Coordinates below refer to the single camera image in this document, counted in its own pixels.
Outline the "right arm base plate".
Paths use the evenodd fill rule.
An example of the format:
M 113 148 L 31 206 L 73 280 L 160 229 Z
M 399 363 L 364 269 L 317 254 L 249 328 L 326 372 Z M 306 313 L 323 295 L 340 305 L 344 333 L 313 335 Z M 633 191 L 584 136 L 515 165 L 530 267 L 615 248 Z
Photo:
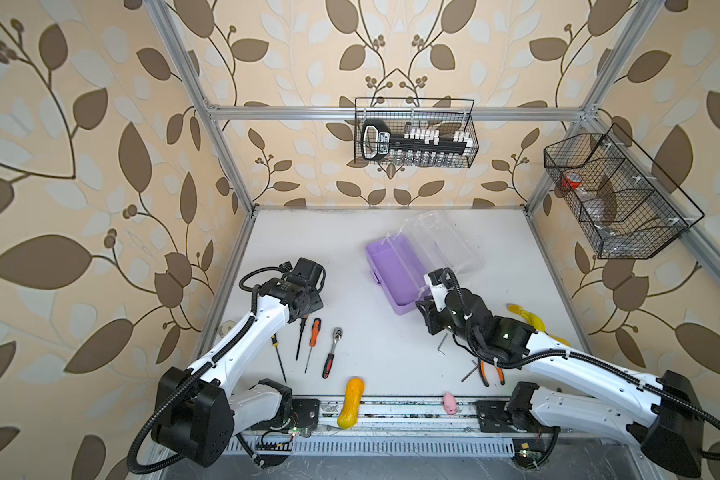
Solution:
M 474 403 L 482 433 L 551 434 L 554 427 L 542 425 L 531 413 L 530 401 L 480 400 Z

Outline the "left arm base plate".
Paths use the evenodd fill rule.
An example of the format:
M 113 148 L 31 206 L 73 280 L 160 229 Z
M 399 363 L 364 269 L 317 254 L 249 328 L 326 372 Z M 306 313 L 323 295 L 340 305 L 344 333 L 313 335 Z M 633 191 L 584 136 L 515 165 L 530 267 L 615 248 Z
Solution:
M 276 415 L 269 420 L 254 424 L 248 431 L 315 430 L 319 422 L 320 401 L 316 398 L 286 397 Z

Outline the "purple clear plastic tool box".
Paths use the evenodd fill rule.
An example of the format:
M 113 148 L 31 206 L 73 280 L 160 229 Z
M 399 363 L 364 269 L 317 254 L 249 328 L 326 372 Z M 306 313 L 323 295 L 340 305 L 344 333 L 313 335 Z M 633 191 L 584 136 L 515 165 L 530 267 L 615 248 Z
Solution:
M 484 259 L 447 214 L 429 211 L 365 246 L 372 275 L 393 312 L 404 315 L 429 293 L 425 277 L 448 267 L 458 278 L 484 266 Z

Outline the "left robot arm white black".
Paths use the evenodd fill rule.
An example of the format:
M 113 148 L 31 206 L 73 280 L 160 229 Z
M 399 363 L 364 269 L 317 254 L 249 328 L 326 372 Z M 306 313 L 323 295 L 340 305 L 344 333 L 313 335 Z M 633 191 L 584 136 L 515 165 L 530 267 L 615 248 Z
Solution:
M 170 368 L 158 383 L 154 413 L 136 434 L 126 458 L 135 475 L 163 470 L 181 460 L 209 467 L 236 439 L 259 466 L 264 459 L 245 441 L 244 431 L 263 426 L 294 429 L 290 387 L 263 379 L 241 393 L 235 387 L 246 366 L 277 332 L 323 306 L 322 265 L 301 258 L 270 269 L 273 278 L 240 288 L 250 293 L 249 311 L 202 357 L 185 369 Z

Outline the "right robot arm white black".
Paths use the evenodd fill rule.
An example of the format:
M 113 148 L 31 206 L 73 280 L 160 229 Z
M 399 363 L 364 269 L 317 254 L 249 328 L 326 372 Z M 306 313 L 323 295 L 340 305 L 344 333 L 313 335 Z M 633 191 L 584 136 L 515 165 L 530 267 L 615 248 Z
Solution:
M 460 286 L 450 268 L 424 275 L 416 307 L 430 334 L 447 331 L 478 362 L 526 370 L 575 389 L 568 395 L 520 381 L 500 419 L 523 431 L 572 429 L 636 446 L 661 468 L 687 478 L 720 462 L 720 420 L 700 405 L 691 381 L 671 370 L 641 373 L 572 348 L 513 318 L 496 316 Z

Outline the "orange handle screwdriver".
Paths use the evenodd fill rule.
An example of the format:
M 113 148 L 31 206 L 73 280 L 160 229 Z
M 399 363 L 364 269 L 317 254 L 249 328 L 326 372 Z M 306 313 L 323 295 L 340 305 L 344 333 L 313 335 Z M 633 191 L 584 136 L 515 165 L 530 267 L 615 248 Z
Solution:
M 304 373 L 307 373 L 309 362 L 312 356 L 312 352 L 314 347 L 318 343 L 319 334 L 322 328 L 322 320 L 320 318 L 315 318 L 312 323 L 312 327 L 310 330 L 310 339 L 309 339 L 309 352 L 307 357 L 307 363 L 305 364 Z

